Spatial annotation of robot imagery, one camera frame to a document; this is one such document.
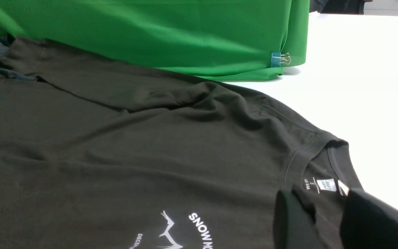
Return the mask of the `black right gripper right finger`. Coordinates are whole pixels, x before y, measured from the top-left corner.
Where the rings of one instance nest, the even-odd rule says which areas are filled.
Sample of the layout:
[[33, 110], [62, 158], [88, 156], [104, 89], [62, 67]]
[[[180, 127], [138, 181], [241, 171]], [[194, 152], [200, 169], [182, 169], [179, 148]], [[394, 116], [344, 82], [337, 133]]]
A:
[[364, 190], [352, 189], [340, 235], [345, 249], [398, 249], [398, 210]]

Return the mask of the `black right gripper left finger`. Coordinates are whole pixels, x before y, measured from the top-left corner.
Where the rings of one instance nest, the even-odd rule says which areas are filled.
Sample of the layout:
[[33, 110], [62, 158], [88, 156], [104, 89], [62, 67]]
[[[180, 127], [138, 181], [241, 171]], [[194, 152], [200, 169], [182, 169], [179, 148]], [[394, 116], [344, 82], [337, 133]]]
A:
[[303, 190], [278, 191], [273, 218], [274, 248], [324, 248], [315, 215], [315, 205]]

